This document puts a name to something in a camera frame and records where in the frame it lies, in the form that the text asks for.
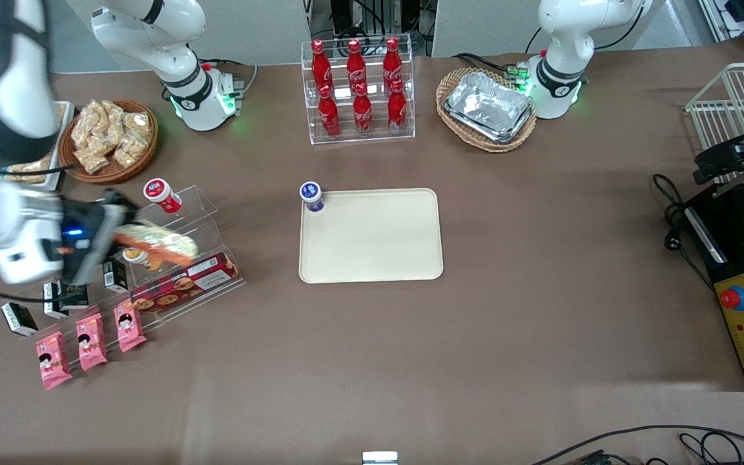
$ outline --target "brown tabletop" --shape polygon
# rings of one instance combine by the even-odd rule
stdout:
[[[207,133],[178,121],[153,73],[56,76],[77,106],[130,98],[154,110],[159,155],[121,188],[142,202],[153,176],[200,186],[248,284],[47,392],[33,345],[0,315],[0,463],[351,464],[389,449],[404,465],[523,464],[639,424],[744,433],[717,303],[662,246],[665,204],[649,189],[659,171],[695,192],[682,106],[736,61],[744,40],[599,53],[569,114],[505,155],[463,144],[437,117],[435,86],[456,59],[417,60],[414,140],[325,147],[308,142],[297,66],[261,68],[243,115]],[[302,283],[305,180],[434,189],[443,276]],[[671,432],[583,450],[596,448],[684,459]]]

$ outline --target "white wire basket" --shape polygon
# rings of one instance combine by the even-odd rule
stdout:
[[[744,134],[744,63],[727,65],[687,105],[700,150]],[[727,183],[741,173],[724,174],[715,183]]]

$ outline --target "coca-cola bottle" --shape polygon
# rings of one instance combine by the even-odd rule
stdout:
[[[329,92],[335,87],[331,81],[331,64],[329,59],[323,55],[323,41],[321,39],[314,39],[312,41],[312,51],[314,57],[312,59],[312,76],[315,79],[315,85],[318,86],[318,91],[321,88],[327,88]]]
[[[358,39],[349,39],[349,59],[346,61],[346,73],[349,74],[349,88],[352,95],[357,96],[355,91],[359,84],[364,85],[364,95],[366,95],[366,62],[364,57],[360,56],[360,41]]]
[[[337,105],[331,99],[331,93],[326,86],[318,89],[318,91],[321,96],[318,111],[321,114],[323,129],[325,129],[325,138],[334,141],[340,137],[340,120],[337,118]]]
[[[366,96],[366,82],[357,83],[355,90],[355,102],[352,108],[355,110],[355,130],[361,138],[372,135],[372,102]]]
[[[401,79],[401,55],[398,54],[398,38],[386,39],[386,56],[384,57],[384,95],[389,96],[392,82]]]
[[[402,134],[407,129],[407,98],[404,97],[404,82],[392,81],[392,94],[389,95],[389,132]]]

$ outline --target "woven basket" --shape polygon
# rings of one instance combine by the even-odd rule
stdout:
[[[74,140],[70,138],[71,132],[74,130],[74,125],[76,125],[76,121],[79,120],[79,115],[77,115],[70,124],[68,124],[68,127],[65,127],[65,132],[62,133],[62,140],[59,141],[60,167],[64,167],[65,165],[76,165],[76,168],[71,168],[66,171],[69,176],[73,176],[77,180],[85,183],[98,183],[98,185],[121,183],[139,174],[140,171],[147,167],[154,158],[159,130],[157,129],[157,118],[154,117],[151,109],[148,109],[148,107],[142,103],[136,103],[131,100],[114,100],[114,103],[126,112],[130,112],[130,114],[139,114],[140,112],[146,112],[148,114],[148,121],[151,122],[153,130],[151,131],[151,140],[148,142],[147,150],[142,153],[142,156],[139,157],[136,163],[127,168],[122,167],[119,162],[113,159],[112,150],[106,155],[107,159],[111,163],[94,174],[88,174],[85,172],[85,169],[82,168],[82,165],[79,164],[79,160],[76,159],[76,156],[74,156],[76,145],[74,145]]]
[[[528,120],[526,120],[524,126],[519,130],[519,133],[516,134],[516,136],[513,138],[513,141],[510,141],[509,144],[498,144],[495,141],[491,141],[489,138],[487,138],[487,136],[481,134],[480,132],[477,132],[477,130],[472,129],[472,127],[469,127],[466,124],[461,123],[461,121],[458,121],[457,119],[451,117],[450,114],[448,114],[448,112],[444,110],[444,101],[447,97],[450,96],[450,94],[452,94],[452,91],[455,90],[455,87],[457,87],[458,83],[461,82],[461,78],[463,78],[464,75],[467,73],[473,73],[476,71],[481,71],[482,73],[487,74],[487,76],[494,79],[495,82],[500,83],[500,85],[506,85],[510,87],[510,83],[507,79],[499,76],[496,73],[493,73],[492,71],[479,70],[478,68],[461,68],[460,70],[455,70],[447,74],[447,76],[440,81],[438,89],[435,91],[435,103],[436,109],[438,111],[438,116],[440,116],[440,118],[449,127],[449,129],[451,129],[452,132],[455,133],[455,135],[457,135],[459,138],[461,138],[462,141],[466,142],[467,144],[472,145],[472,147],[478,147],[479,149],[488,151],[490,153],[502,153],[511,151],[519,145],[522,145],[522,142],[524,142],[526,138],[528,138],[528,136],[534,129],[535,109],[533,110],[532,115],[530,115]]]

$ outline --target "clear acrylic rack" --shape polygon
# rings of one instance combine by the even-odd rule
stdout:
[[[349,39],[330,39],[323,41],[323,53],[331,63],[331,75],[335,83],[334,99],[337,116],[340,119],[342,135],[336,140],[327,139],[321,124],[318,104],[318,86],[312,76],[312,42],[301,44],[300,66],[304,77],[304,101],[306,103],[309,140],[313,145],[331,142],[369,141],[380,139],[404,139],[415,136],[415,73],[413,68],[413,44],[408,34],[398,34],[401,56],[401,76],[404,80],[404,97],[407,98],[407,127],[402,134],[389,132],[389,98],[384,95],[384,57],[386,39],[392,36],[358,37],[360,53],[366,62],[366,83],[369,100],[372,102],[372,135],[361,138],[355,132],[355,114],[352,111],[353,98],[349,91],[349,78],[346,76],[346,61],[349,56]]]
[[[234,254],[223,244],[216,222],[212,218],[212,215],[218,211],[214,203],[197,186],[183,189],[177,194],[183,200],[183,207],[176,214],[166,214],[166,212],[160,209],[159,205],[152,203],[139,209],[136,218],[139,220],[148,220],[154,224],[168,227],[168,229],[182,235],[190,236],[190,238],[197,242],[200,251],[196,262],[203,261],[207,257],[214,256],[216,253],[225,253],[234,260]],[[119,255],[116,258],[126,265],[129,291],[153,282],[153,280],[160,279],[160,277],[171,274],[181,268],[179,265],[163,262],[163,265],[158,270],[147,271],[141,265],[132,265],[123,261]],[[56,279],[58,278],[45,278],[42,282],[31,283],[29,285],[7,285],[0,278],[0,292],[41,298],[43,283]],[[242,273],[240,273],[236,279],[209,289],[209,291],[199,294],[185,303],[176,304],[168,309],[157,312],[139,312],[139,317],[143,324],[143,332],[148,333],[150,330],[174,320],[174,318],[197,309],[202,304],[212,300],[212,298],[219,297],[231,291],[231,289],[244,284],[245,280],[242,278]],[[119,342],[116,339],[116,323],[113,318],[113,309],[122,303],[122,301],[130,298],[130,292],[118,294],[105,289],[103,285],[103,271],[101,271],[101,268],[95,268],[94,277],[88,286],[88,298],[91,307],[85,310],[72,310],[70,316],[64,320],[54,320],[45,316],[42,311],[42,304],[18,303],[30,310],[30,315],[32,315],[37,326],[39,326],[39,331],[35,335],[22,339],[38,342],[56,331],[62,332],[65,338],[65,351],[68,359],[70,359],[70,367],[72,369],[77,368],[79,367],[79,348],[76,342],[76,322],[99,312],[103,320],[104,338],[107,349],[111,351],[112,348],[118,346]],[[0,298],[0,307],[5,303],[6,300]],[[8,325],[4,322],[2,324],[2,330],[8,331]]]

